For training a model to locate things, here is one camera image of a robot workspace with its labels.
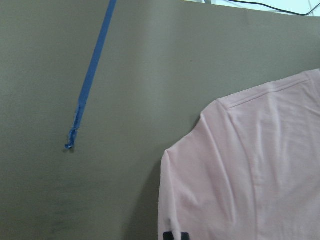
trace cable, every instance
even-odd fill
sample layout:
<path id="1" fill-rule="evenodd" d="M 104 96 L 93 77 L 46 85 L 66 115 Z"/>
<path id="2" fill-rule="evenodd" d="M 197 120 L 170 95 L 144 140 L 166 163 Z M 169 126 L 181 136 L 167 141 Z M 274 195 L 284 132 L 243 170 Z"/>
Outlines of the cable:
<path id="1" fill-rule="evenodd" d="M 270 8 L 270 9 L 273 9 L 273 10 L 277 10 L 279 12 L 283 12 L 283 13 L 287 13 L 287 14 L 294 14 L 294 15 L 299 15 L 299 16 L 307 16 L 309 15 L 310 13 L 312 13 L 317 7 L 320 6 L 320 3 L 315 6 L 310 12 L 308 13 L 305 13 L 305 14 L 302 14 L 302 13 L 297 13 L 297 12 L 293 12 L 293 11 L 287 11 L 287 10 L 283 10 L 283 9 L 279 9 L 279 8 L 276 8 L 276 7 L 273 7 L 273 6 L 269 6 L 269 5 L 266 5 L 264 3 L 260 3 L 260 2 L 250 2 L 250 1 L 238 1 L 238 0 L 225 0 L 225 1 L 228 1 L 228 2 L 234 2 L 234 3 L 240 3 L 240 4 L 255 4 L 255 5 L 261 5 L 261 6 L 264 6 L 264 7 L 267 7 L 267 8 Z"/>

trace blue line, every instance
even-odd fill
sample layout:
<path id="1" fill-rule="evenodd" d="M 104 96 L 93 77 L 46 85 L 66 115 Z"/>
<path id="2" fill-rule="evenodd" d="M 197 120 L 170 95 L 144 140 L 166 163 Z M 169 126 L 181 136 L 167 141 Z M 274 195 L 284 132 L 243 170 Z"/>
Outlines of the blue line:
<path id="1" fill-rule="evenodd" d="M 68 138 L 69 142 L 64 147 L 66 149 L 71 149 L 75 146 L 75 141 L 77 137 L 77 130 L 80 128 L 80 123 L 82 120 L 82 117 L 84 115 L 84 111 L 86 108 L 87 100 L 89 97 L 90 89 L 92 86 L 92 83 L 95 78 L 95 74 L 97 71 L 97 67 L 99 64 L 100 56 L 102 53 L 102 50 L 104 48 L 104 44 L 106 41 L 106 36 L 109 30 L 111 18 L 116 6 L 117 0 L 110 0 L 108 9 L 106 10 L 105 17 L 103 20 L 103 24 L 101 27 L 101 31 L 98 37 L 98 40 L 95 45 L 95 49 L 92 55 L 91 63 L 88 69 L 88 72 L 86 73 L 85 80 L 83 82 L 82 90 L 78 99 L 78 106 L 75 111 L 73 126 L 69 132 Z"/>

